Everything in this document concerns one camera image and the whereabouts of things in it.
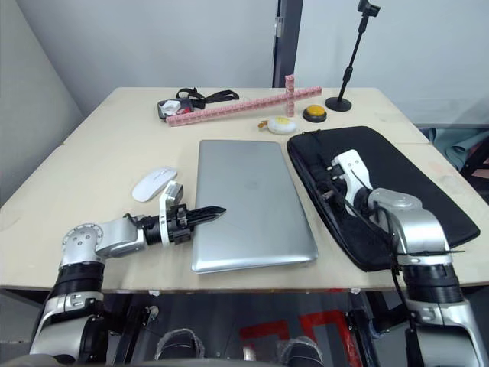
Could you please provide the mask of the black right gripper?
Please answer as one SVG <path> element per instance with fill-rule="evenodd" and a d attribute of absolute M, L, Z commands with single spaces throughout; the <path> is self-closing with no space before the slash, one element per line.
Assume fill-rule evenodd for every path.
<path fill-rule="evenodd" d="M 304 150 L 312 169 L 320 168 L 320 160 L 325 168 L 317 171 L 316 182 L 328 200 L 343 201 L 346 194 L 346 183 L 342 178 L 345 173 L 338 164 L 330 164 L 325 156 L 324 146 L 318 136 L 319 131 L 304 135 Z"/>

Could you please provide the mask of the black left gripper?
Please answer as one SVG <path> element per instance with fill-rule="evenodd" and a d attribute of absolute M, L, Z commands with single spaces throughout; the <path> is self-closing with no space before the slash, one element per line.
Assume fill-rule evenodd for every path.
<path fill-rule="evenodd" d="M 225 212 L 226 209 L 220 206 L 205 206 L 189 212 L 186 204 L 172 206 L 167 211 L 167 233 L 170 243 L 181 244 L 188 242 L 192 234 L 190 226 L 194 227 L 214 221 Z"/>

